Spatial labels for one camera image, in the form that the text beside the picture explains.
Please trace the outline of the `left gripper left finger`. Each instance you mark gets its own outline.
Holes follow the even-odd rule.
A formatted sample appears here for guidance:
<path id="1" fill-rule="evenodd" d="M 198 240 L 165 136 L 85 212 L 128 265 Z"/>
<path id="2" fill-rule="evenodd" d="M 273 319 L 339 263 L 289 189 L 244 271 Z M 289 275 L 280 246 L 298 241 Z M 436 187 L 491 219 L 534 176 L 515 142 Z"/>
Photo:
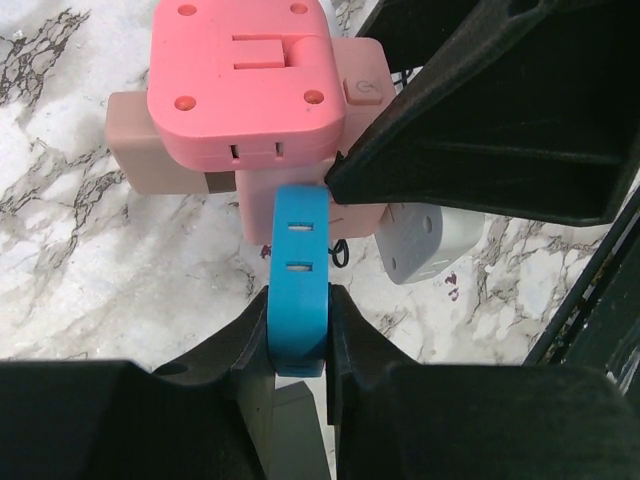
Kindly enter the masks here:
<path id="1" fill-rule="evenodd" d="M 5 479 L 263 479 L 274 372 L 260 292 L 154 371 L 127 360 L 5 361 Z"/>

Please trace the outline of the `white plug adapter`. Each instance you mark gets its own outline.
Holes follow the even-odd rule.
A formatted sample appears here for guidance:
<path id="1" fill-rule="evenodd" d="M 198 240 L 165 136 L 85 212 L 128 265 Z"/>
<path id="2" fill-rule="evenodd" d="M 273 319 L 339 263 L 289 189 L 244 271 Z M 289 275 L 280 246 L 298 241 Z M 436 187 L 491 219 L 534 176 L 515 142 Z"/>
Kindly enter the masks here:
<path id="1" fill-rule="evenodd" d="M 375 232 L 386 274 L 396 285 L 430 279 L 480 240 L 485 215 L 425 204 L 387 206 Z"/>

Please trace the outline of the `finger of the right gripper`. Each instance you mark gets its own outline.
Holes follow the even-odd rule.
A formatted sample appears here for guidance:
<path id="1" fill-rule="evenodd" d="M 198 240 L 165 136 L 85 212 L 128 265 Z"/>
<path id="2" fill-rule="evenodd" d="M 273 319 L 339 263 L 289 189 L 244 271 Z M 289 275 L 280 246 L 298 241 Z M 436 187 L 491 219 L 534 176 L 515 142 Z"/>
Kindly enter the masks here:
<path id="1" fill-rule="evenodd" d="M 608 223 L 639 168 L 635 1 L 382 1 L 360 29 L 415 77 L 337 158 L 341 204 Z"/>

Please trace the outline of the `blue plug adapter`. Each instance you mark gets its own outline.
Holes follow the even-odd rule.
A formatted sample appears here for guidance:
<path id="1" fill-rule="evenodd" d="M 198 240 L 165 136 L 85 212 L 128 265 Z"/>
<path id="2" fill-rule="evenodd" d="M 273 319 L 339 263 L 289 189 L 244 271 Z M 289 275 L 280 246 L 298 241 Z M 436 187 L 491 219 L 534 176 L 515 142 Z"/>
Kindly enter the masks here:
<path id="1" fill-rule="evenodd" d="M 281 377 L 322 374 L 329 315 L 328 245 L 328 190 L 279 188 L 266 320 L 269 356 Z"/>

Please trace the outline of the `beige pink USB charger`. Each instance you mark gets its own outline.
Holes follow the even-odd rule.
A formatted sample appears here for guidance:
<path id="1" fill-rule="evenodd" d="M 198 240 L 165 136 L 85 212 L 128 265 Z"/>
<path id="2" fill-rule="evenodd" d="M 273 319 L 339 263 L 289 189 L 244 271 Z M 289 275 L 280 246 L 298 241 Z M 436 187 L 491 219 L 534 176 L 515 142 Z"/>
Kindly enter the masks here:
<path id="1" fill-rule="evenodd" d="M 233 172 L 189 170 L 168 154 L 151 120 L 143 91 L 110 95 L 105 139 L 129 184 L 139 194 L 215 194 L 236 190 Z"/>

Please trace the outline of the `pink square plug adapter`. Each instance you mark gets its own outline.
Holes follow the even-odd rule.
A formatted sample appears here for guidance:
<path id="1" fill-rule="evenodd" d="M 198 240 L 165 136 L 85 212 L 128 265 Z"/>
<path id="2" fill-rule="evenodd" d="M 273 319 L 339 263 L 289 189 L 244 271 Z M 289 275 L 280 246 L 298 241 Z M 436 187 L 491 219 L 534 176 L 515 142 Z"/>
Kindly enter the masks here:
<path id="1" fill-rule="evenodd" d="M 161 1 L 147 105 L 169 155 L 201 172 L 320 162 L 346 106 L 317 1 Z"/>

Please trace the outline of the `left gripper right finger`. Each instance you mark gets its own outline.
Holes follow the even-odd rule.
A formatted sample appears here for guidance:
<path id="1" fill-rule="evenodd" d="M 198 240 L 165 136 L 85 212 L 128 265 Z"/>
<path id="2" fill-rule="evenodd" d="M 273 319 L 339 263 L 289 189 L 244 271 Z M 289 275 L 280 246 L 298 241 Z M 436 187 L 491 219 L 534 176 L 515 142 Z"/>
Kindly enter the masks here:
<path id="1" fill-rule="evenodd" d="M 639 419 L 603 375 L 426 365 L 330 289 L 328 419 L 341 479 L 635 479 Z"/>

